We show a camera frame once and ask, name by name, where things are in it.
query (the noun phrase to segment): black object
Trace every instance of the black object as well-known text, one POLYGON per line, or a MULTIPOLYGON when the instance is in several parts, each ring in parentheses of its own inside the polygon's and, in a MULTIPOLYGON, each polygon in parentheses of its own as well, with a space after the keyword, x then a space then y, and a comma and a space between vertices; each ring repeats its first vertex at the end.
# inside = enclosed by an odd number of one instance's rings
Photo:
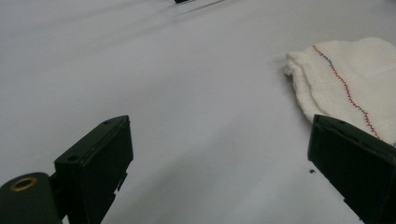
POLYGON ((0 188, 0 223, 100 223, 133 160, 128 116, 109 119, 55 161, 56 173, 22 175, 0 188))
POLYGON ((364 223, 396 222, 396 148, 344 121, 315 115, 308 159, 364 223))
POLYGON ((190 0, 175 0, 175 2, 176 2, 177 4, 183 3, 183 2, 187 2, 187 1, 190 1, 190 0))

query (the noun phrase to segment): white surface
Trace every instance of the white surface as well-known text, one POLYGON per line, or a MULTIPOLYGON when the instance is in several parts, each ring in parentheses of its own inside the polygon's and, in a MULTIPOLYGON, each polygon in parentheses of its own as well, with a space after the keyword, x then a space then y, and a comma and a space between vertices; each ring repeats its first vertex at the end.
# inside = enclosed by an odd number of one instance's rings
POLYGON ((394 0, 1 0, 0 182, 128 114, 135 160, 103 223, 360 223, 306 158, 285 54, 396 44, 394 0))

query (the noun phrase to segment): brass insert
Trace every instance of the brass insert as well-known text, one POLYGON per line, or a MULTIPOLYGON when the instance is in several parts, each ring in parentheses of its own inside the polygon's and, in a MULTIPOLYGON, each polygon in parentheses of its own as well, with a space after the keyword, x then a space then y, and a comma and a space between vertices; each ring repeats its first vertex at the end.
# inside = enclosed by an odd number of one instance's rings
POLYGON ((20 179, 13 183, 10 187, 11 191, 19 192, 32 187, 35 183, 37 183, 37 178, 33 176, 28 176, 23 179, 20 179))

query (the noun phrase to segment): towel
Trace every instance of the towel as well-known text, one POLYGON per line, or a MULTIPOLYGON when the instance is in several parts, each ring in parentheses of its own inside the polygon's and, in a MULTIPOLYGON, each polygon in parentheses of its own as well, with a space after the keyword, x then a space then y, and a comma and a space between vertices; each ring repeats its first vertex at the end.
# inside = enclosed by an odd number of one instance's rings
POLYGON ((287 54, 297 101, 315 114, 344 120, 396 147, 396 48, 368 37, 330 41, 287 54))

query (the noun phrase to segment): red stitching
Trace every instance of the red stitching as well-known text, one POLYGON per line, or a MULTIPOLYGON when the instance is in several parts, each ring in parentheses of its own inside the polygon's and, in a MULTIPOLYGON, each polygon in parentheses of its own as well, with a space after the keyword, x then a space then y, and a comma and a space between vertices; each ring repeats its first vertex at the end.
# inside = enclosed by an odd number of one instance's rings
POLYGON ((374 134, 375 137, 377 137, 378 139, 382 140, 379 136, 378 133, 376 132, 374 126, 372 125, 370 119, 369 119, 369 114, 363 110, 363 108, 361 108, 358 104, 355 103, 355 101, 352 98, 352 94, 350 93, 350 89, 349 86, 347 85, 347 83, 344 81, 344 79, 338 74, 337 70, 335 69, 334 65, 332 64, 332 60, 330 60, 326 55, 324 55, 318 48, 317 46, 313 46, 314 51, 320 55, 320 57, 324 58, 328 63, 330 68, 332 69, 332 73, 343 83, 344 89, 346 91, 346 96, 348 98, 348 101, 355 107, 358 108, 359 111, 363 114, 364 116, 364 122, 366 123, 366 125, 370 128, 370 131, 374 134))

